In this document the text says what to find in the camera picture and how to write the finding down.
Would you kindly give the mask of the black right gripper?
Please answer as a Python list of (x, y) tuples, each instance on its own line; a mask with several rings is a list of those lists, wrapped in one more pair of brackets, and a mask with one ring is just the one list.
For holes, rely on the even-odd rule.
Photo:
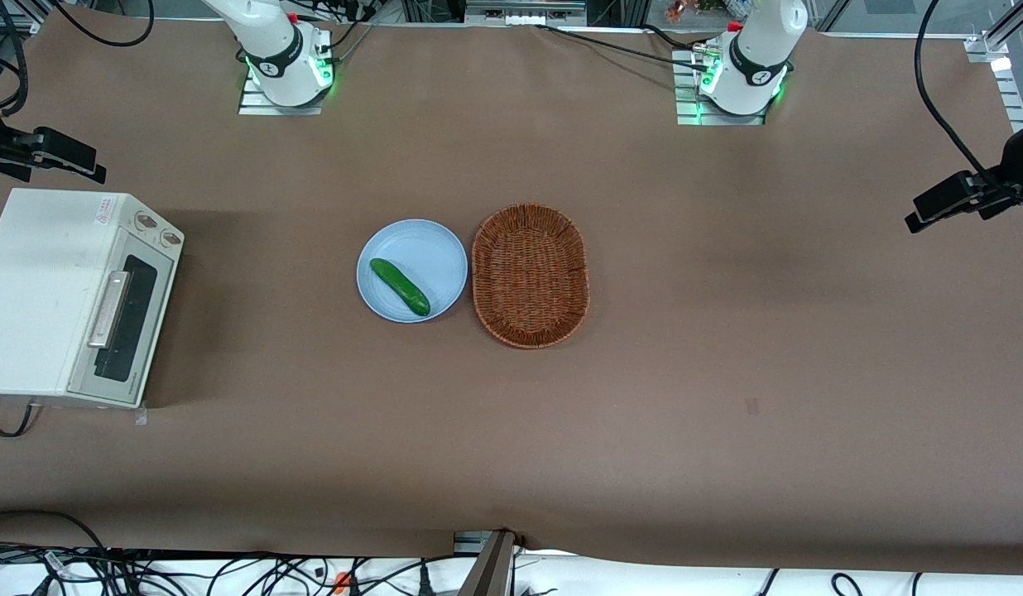
[(40, 128), (34, 131), (25, 132), (8, 126), (0, 118), (0, 174), (28, 182), (34, 170), (42, 169), (39, 157), (34, 155), (34, 150), (40, 141), (37, 137), (41, 135)]

